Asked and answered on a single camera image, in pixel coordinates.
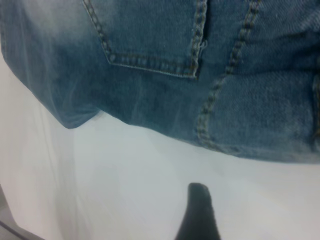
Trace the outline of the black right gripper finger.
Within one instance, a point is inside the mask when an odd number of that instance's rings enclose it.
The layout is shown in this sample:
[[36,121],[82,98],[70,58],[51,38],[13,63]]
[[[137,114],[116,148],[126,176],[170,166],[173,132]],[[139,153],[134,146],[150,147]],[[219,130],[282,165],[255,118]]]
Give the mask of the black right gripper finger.
[[212,198],[207,186],[190,183],[187,206],[177,235],[177,240],[220,240]]

